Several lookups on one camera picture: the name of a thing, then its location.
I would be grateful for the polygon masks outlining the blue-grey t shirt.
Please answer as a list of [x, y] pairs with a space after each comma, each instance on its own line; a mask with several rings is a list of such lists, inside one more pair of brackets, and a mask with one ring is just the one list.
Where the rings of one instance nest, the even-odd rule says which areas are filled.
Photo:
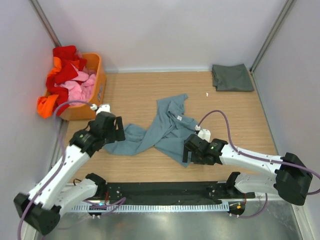
[[109, 143], [104, 149], [113, 155], [136, 156], [152, 147], [175, 160], [183, 167], [190, 164], [190, 157], [183, 162], [184, 141], [195, 132], [198, 122], [185, 116], [187, 94], [158, 99], [156, 115], [148, 129], [137, 124], [124, 126], [124, 141]]

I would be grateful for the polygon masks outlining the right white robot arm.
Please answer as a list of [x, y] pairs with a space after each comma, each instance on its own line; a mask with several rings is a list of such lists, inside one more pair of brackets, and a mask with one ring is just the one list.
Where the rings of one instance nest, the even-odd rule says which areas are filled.
[[218, 138], [208, 142], [196, 134], [184, 141], [182, 161], [198, 165], [231, 165], [253, 171], [254, 175], [236, 172], [229, 176], [225, 192], [231, 198], [242, 193], [269, 193], [302, 206], [313, 178], [293, 153], [265, 155], [232, 146]]

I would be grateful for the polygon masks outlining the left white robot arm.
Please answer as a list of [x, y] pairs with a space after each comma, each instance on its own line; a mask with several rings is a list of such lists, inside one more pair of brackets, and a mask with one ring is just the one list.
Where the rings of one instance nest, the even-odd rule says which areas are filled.
[[20, 219], [43, 236], [52, 232], [61, 217], [78, 203], [106, 194], [106, 181], [89, 173], [76, 186], [61, 191], [75, 172], [106, 144], [124, 141], [122, 117], [108, 111], [97, 113], [86, 128], [75, 132], [60, 160], [29, 193], [18, 193], [13, 202]]

